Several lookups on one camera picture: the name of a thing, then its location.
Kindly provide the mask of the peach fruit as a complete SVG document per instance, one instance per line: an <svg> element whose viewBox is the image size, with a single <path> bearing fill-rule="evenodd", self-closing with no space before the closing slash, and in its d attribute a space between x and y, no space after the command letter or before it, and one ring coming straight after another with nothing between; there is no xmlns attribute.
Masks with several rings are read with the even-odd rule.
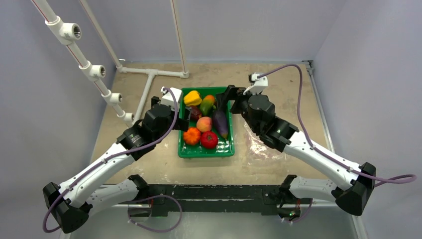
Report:
<svg viewBox="0 0 422 239"><path fill-rule="evenodd" d="M201 117L198 119L196 128L200 132L207 132L212 130L212 119L210 117Z"/></svg>

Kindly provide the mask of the red tomato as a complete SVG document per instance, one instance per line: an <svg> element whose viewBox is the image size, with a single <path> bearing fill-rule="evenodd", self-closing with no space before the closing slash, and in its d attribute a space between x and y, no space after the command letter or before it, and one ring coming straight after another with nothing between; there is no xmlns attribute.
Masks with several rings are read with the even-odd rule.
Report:
<svg viewBox="0 0 422 239"><path fill-rule="evenodd" d="M204 132L201 135L200 143L203 148L214 149L218 144L218 136L212 131Z"/></svg>

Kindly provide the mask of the clear zip top bag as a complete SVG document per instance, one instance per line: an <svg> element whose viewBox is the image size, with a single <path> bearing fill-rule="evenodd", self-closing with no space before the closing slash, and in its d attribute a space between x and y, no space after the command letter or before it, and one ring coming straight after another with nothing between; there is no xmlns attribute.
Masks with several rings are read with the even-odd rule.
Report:
<svg viewBox="0 0 422 239"><path fill-rule="evenodd" d="M243 127L245 129L246 159L249 165L263 167L287 161L285 154L266 146L252 132L247 123L244 123Z"/></svg>

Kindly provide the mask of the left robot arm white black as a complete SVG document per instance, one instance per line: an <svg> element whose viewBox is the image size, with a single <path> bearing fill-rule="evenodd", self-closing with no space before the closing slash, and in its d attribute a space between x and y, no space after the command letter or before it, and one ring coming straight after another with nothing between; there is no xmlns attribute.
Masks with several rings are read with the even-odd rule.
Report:
<svg viewBox="0 0 422 239"><path fill-rule="evenodd" d="M61 230L68 234L79 229L94 214L119 203L153 203L165 195L150 189L139 175L102 188L102 184L123 168L151 152L172 130L187 131L188 120L179 118L180 96L167 92L153 97L151 109L143 119L126 129L97 160L74 177L44 186L48 208L43 218L45 233Z"/></svg>

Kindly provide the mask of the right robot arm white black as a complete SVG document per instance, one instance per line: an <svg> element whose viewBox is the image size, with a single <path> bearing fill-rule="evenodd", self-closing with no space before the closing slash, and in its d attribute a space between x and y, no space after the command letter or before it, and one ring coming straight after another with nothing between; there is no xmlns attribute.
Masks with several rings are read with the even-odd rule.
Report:
<svg viewBox="0 0 422 239"><path fill-rule="evenodd" d="M362 215L375 187L376 167L319 148L304 131L277 117L266 95L244 94L245 90L229 85L216 95L217 108L226 109L227 103L233 101L230 112L240 114L264 145L305 162L327 177L320 180L288 175L279 191L269 197L280 199L281 205L301 198L331 201L351 215Z"/></svg>

